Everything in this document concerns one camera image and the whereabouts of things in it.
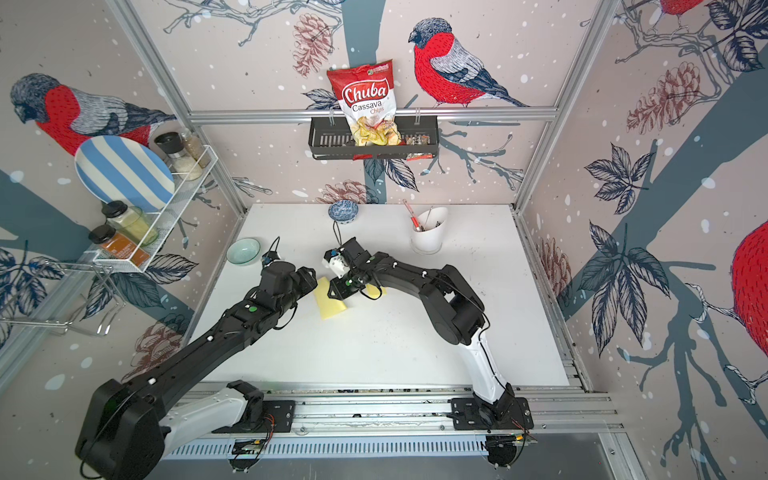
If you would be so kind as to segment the yellow square paper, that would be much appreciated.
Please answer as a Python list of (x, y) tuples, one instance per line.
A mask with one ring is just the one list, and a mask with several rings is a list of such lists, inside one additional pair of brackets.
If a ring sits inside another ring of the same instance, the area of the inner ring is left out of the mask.
[(314, 290), (314, 298), (318, 311), (323, 320), (328, 320), (347, 309), (345, 303), (341, 300), (330, 298), (330, 281), (327, 277), (321, 277), (317, 281), (318, 285)]
[(369, 299), (378, 300), (382, 295), (387, 293), (387, 290), (384, 287), (367, 284), (363, 292)]

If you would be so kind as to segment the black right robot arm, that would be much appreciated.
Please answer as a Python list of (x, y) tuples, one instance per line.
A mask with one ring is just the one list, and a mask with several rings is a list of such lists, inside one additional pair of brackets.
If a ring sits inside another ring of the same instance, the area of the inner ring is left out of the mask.
[(462, 349), (483, 424), (494, 428), (512, 418), (516, 396), (485, 338), (490, 321), (484, 304), (456, 267), (422, 268), (384, 252), (371, 254), (356, 238), (326, 251), (323, 260), (335, 275), (328, 287), (330, 299), (364, 295), (369, 285), (379, 292), (395, 289), (419, 299), (437, 334)]

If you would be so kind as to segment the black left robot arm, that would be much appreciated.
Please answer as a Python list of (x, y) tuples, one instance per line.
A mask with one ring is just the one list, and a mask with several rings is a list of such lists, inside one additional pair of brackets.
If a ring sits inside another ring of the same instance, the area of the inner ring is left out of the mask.
[(100, 385), (75, 445), (81, 465), (104, 479), (145, 478), (171, 437), (172, 428), (161, 420), (172, 407), (220, 364), (276, 328), (316, 287), (314, 269), (273, 261), (262, 269), (260, 283), (202, 336), (127, 382)]

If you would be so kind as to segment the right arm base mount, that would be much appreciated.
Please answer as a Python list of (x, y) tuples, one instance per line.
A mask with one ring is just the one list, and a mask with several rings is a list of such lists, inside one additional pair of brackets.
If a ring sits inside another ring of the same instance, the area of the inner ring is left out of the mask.
[(515, 389), (507, 383), (499, 399), (489, 403), (477, 395), (453, 398), (447, 415), (453, 428), (459, 431), (520, 430), (534, 428), (528, 400), (516, 396)]

